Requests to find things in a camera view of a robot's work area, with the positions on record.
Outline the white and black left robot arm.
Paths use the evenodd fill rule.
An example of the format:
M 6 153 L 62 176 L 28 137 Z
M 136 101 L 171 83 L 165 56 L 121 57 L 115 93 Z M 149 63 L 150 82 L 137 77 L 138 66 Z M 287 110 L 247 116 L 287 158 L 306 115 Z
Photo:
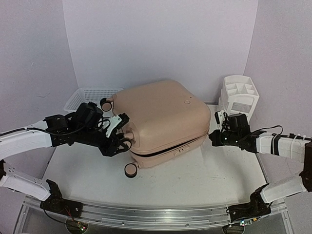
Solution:
M 41 201 L 42 208 L 61 213 L 68 204 L 57 183 L 15 173 L 5 159 L 40 148 L 80 143 L 99 149 L 103 156 L 113 157 L 128 151 L 132 144 L 119 130 L 129 122 L 125 114 L 104 117 L 93 102 L 82 103 L 74 112 L 46 117 L 35 124 L 0 135 L 0 185 Z

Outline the pink hard-shell suitcase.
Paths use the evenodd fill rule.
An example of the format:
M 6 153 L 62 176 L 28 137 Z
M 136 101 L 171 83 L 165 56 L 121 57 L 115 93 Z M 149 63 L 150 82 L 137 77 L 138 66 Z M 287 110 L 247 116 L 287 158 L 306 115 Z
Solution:
M 210 128 L 207 104 L 174 80 L 124 89 L 102 98 L 100 107 L 129 117 L 121 128 L 134 159 L 124 167 L 129 178 L 200 146 Z

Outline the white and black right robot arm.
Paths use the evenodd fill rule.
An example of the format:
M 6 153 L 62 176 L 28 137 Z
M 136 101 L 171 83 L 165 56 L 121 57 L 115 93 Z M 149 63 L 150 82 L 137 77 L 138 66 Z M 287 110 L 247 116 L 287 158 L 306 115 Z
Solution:
M 251 194 L 245 211 L 256 216 L 263 209 L 280 198 L 312 191 L 312 139 L 307 136 L 271 133 L 269 127 L 250 130 L 245 114 L 227 115 L 217 111 L 215 120 L 218 129 L 209 134 L 214 147 L 233 146 L 254 154 L 270 154 L 290 158 L 303 164 L 298 175 L 267 184 Z

